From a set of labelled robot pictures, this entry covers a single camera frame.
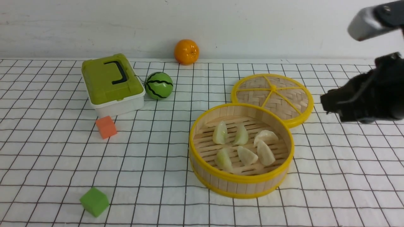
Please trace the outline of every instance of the steamer basket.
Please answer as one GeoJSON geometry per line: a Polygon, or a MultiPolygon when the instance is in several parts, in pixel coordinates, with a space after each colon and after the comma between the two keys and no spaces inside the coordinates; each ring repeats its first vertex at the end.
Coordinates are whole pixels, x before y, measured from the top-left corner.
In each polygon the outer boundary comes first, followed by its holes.
{"type": "Polygon", "coordinates": [[[231,91],[231,101],[269,110],[289,128],[305,122],[314,108],[307,88],[296,80],[276,74],[255,74],[239,80],[231,91]]]}
{"type": "Polygon", "coordinates": [[[212,191],[232,198],[256,198],[275,190],[284,180],[294,154],[294,143],[287,125],[275,114],[251,104],[229,103],[204,112],[193,124],[189,134],[189,158],[194,174],[212,191]],[[213,143],[215,126],[225,121],[229,138],[225,145],[213,143]],[[276,143],[266,141],[276,161],[264,166],[258,160],[250,166],[242,165],[233,145],[237,124],[243,123],[249,135],[245,148],[257,153],[254,137],[261,130],[271,130],[279,138],[276,143]],[[229,147],[234,174],[221,171],[215,164],[217,152],[229,147]]]}

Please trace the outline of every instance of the toolbox handle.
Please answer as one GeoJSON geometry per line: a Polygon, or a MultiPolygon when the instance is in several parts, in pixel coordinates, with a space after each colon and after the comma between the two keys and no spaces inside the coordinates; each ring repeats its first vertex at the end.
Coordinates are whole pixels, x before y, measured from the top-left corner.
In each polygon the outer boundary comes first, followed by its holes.
{"type": "Polygon", "coordinates": [[[122,68],[121,64],[119,64],[118,61],[106,62],[106,63],[104,63],[104,65],[106,65],[106,64],[112,64],[112,63],[115,63],[115,64],[116,64],[116,67],[118,67],[118,70],[119,70],[119,72],[120,72],[121,75],[122,75],[122,79],[120,79],[120,80],[114,80],[114,81],[112,81],[112,84],[120,84],[120,83],[123,83],[123,82],[128,81],[128,77],[126,76],[124,69],[122,68]]]}

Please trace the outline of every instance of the yellow spoke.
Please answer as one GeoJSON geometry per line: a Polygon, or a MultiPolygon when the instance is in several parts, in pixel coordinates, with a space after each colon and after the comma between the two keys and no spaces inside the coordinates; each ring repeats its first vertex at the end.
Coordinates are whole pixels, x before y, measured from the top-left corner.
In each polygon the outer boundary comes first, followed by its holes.
{"type": "Polygon", "coordinates": [[[267,102],[268,102],[268,100],[269,100],[269,97],[271,96],[272,92],[273,92],[273,91],[270,91],[269,95],[267,96],[267,98],[265,99],[264,103],[263,103],[262,106],[261,106],[262,108],[265,106],[265,104],[267,104],[267,102]]]}
{"type": "Polygon", "coordinates": [[[272,84],[271,84],[271,82],[269,81],[269,79],[268,79],[266,76],[264,76],[264,78],[265,78],[265,79],[266,79],[266,81],[268,82],[269,87],[271,87],[271,86],[272,86],[272,84]]]}
{"type": "Polygon", "coordinates": [[[238,89],[237,91],[250,91],[250,90],[271,90],[269,88],[247,88],[247,89],[238,89]]]}
{"type": "Polygon", "coordinates": [[[285,90],[285,89],[301,89],[301,87],[285,87],[285,88],[277,88],[276,90],[285,90]]]}
{"type": "Polygon", "coordinates": [[[295,105],[293,105],[290,101],[289,101],[289,99],[287,99],[285,96],[283,96],[283,95],[281,95],[279,92],[277,92],[277,91],[274,91],[275,92],[275,94],[277,94],[277,95],[279,95],[281,98],[283,98],[289,105],[291,105],[293,108],[294,108],[294,110],[296,110],[296,112],[298,112],[299,114],[302,114],[296,107],[295,107],[295,105]]]}

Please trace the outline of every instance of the orange cube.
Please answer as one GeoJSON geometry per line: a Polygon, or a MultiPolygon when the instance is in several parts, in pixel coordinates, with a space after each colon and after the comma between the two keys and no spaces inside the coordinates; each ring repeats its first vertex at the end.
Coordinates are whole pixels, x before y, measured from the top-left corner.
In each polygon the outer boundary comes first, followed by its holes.
{"type": "Polygon", "coordinates": [[[102,139],[106,139],[117,133],[115,124],[110,116],[97,119],[95,121],[95,124],[97,125],[98,131],[102,139]]]}

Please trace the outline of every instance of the toy orange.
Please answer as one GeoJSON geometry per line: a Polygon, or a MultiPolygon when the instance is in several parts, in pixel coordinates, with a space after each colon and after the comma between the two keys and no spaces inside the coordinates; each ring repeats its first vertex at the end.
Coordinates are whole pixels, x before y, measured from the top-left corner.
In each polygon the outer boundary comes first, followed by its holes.
{"type": "Polygon", "coordinates": [[[199,47],[192,40],[180,40],[174,49],[174,57],[182,65],[190,65],[199,58],[199,47]]]}

